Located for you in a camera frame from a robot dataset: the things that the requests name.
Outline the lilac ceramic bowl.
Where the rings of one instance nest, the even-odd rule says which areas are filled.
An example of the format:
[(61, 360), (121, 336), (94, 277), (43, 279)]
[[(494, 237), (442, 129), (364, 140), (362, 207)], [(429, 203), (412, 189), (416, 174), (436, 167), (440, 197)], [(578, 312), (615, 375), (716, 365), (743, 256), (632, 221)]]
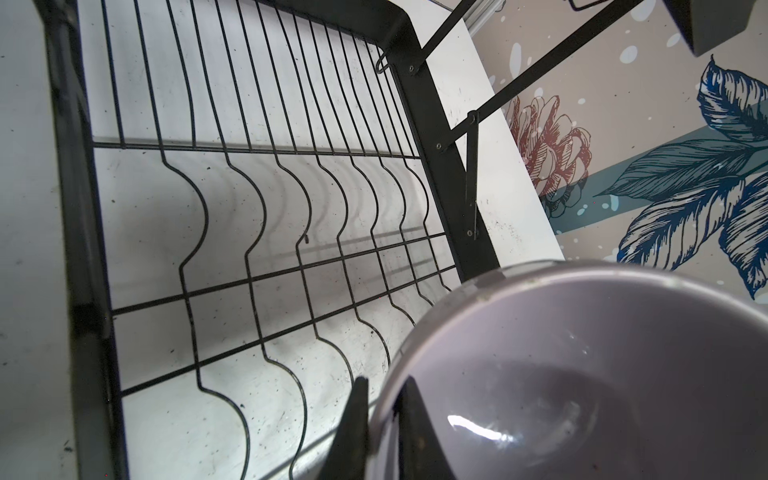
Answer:
[(369, 424), (371, 479), (401, 477), (413, 381), (440, 479), (763, 479), (767, 314), (663, 270), (537, 261), (439, 300)]

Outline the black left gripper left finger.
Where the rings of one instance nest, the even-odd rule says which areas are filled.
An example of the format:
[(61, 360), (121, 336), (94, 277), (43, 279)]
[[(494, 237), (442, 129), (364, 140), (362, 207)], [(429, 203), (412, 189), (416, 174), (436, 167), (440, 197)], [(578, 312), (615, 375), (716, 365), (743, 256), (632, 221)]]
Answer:
[(339, 421), (325, 462), (317, 476), (320, 480), (365, 478), (368, 450), (369, 381), (357, 377)]

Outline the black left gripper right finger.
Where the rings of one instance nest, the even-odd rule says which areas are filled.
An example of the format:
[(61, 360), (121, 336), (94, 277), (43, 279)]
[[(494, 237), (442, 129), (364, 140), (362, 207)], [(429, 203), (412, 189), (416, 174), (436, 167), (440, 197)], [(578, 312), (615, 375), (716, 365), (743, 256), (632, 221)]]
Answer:
[(395, 406), (400, 479), (455, 479), (418, 385), (409, 377)]

